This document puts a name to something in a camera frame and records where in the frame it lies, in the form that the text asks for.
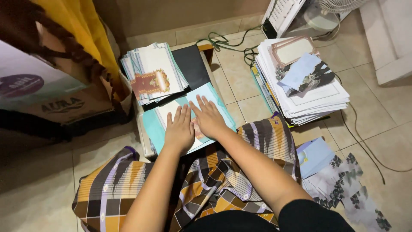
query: person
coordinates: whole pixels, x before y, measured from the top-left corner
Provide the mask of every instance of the person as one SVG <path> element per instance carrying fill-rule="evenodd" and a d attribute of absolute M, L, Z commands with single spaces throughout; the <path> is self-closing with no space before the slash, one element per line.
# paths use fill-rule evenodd
<path fill-rule="evenodd" d="M 197 101 L 200 109 L 193 102 L 189 102 L 190 106 L 179 106 L 173 120 L 169 112 L 163 149 L 130 207 L 121 232 L 164 230 L 179 158 L 194 143 L 191 110 L 196 114 L 201 132 L 217 140 L 226 149 L 270 206 L 278 218 L 281 232 L 354 231 L 340 214 L 313 202 L 309 194 L 280 166 L 228 128 L 213 102 L 204 96 L 197 96 Z M 235 230 L 277 231 L 261 217 L 239 210 L 202 217 L 183 229 L 184 232 Z"/>

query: wall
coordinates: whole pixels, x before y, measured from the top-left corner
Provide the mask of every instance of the wall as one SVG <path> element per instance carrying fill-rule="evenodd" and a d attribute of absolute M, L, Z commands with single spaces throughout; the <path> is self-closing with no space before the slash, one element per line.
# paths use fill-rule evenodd
<path fill-rule="evenodd" d="M 94 0 L 116 41 L 211 21 L 264 13 L 270 0 Z"/>

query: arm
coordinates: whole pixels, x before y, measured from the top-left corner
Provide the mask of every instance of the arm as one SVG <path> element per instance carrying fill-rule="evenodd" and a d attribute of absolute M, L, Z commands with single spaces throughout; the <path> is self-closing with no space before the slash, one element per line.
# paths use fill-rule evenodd
<path fill-rule="evenodd" d="M 180 155 L 185 154 L 194 142 L 190 113 L 191 109 L 185 104 L 183 109 L 178 107 L 173 122 L 171 113 L 167 115 L 164 146 L 120 232 L 163 231 Z"/>
<path fill-rule="evenodd" d="M 228 128 L 213 102 L 208 102 L 204 96 L 202 98 L 203 101 L 197 96 L 201 110 L 190 102 L 200 130 L 226 149 L 276 217 L 287 203 L 295 199 L 312 200 L 279 165 Z"/>

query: black sleeve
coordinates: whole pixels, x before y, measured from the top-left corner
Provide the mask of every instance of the black sleeve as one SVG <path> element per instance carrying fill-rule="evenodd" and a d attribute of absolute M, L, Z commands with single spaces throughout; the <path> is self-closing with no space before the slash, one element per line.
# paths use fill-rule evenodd
<path fill-rule="evenodd" d="M 279 213 L 281 232 L 355 232 L 340 214 L 310 200 L 294 200 Z"/>

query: green cable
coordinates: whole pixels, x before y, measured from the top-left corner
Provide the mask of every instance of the green cable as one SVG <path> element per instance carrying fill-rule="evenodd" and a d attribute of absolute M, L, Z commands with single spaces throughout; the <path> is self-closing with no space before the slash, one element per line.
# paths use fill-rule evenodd
<path fill-rule="evenodd" d="M 272 10 L 270 11 L 269 17 L 272 15 L 273 10 L 275 9 L 275 6 L 276 6 L 277 2 L 278 2 L 278 0 L 275 0 L 275 2 L 273 4 L 273 7 L 272 7 Z M 245 48 L 244 50 L 236 50 L 236 49 L 233 49 L 233 48 L 230 48 L 230 47 L 240 46 L 243 43 L 243 41 L 245 40 L 246 34 L 249 31 L 254 30 L 256 28 L 260 28 L 261 26 L 263 26 L 263 24 L 248 29 L 245 32 L 245 34 L 243 35 L 242 41 L 240 43 L 236 44 L 236 45 L 230 45 L 229 40 L 226 37 L 220 35 L 217 32 L 210 32 L 207 38 L 197 41 L 196 44 L 201 42 L 201 41 L 206 40 L 206 41 L 209 41 L 209 43 L 214 47 L 215 51 L 217 51 L 217 52 L 220 52 L 222 48 L 227 49 L 227 50 L 231 50 L 231 51 L 236 51 L 236 52 L 243 52 L 243 60 L 249 66 L 249 68 L 252 69 L 253 65 L 255 64 L 255 56 L 259 54 L 258 52 L 255 52 L 253 49 L 257 48 L 258 45 L 254 46 L 254 47 L 250 47 L 250 48 Z M 219 40 L 219 39 L 214 39 L 213 40 L 213 38 L 210 37 L 213 34 L 222 37 L 224 40 Z"/>

